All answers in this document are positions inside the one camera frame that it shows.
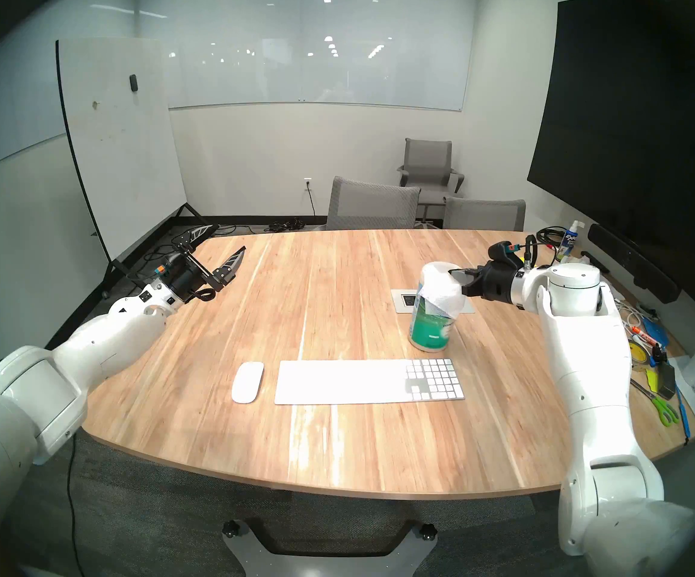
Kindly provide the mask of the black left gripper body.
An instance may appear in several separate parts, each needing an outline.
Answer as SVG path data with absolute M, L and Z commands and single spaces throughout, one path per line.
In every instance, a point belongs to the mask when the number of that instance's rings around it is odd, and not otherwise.
M 193 299 L 210 302 L 219 292 L 212 288 L 212 272 L 192 254 L 193 250 L 176 250 L 170 256 L 170 290 L 183 303 Z

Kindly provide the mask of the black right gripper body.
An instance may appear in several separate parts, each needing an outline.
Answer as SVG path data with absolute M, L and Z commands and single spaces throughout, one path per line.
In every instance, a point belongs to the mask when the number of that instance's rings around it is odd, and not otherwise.
M 523 272 L 524 261 L 521 258 L 511 262 L 490 260 L 487 264 L 480 265 L 481 298 L 514 304 L 512 285 L 516 276 Z

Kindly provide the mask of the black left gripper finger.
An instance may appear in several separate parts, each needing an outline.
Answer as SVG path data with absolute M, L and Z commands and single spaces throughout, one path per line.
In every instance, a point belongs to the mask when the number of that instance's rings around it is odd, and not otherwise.
M 241 246 L 241 248 L 224 261 L 224 264 L 212 271 L 212 288 L 214 291 L 222 291 L 235 279 L 246 250 L 245 246 Z
M 219 225 L 202 225 L 190 228 L 177 235 L 173 239 L 173 247 L 176 250 L 196 250 L 207 239 L 214 237 Z

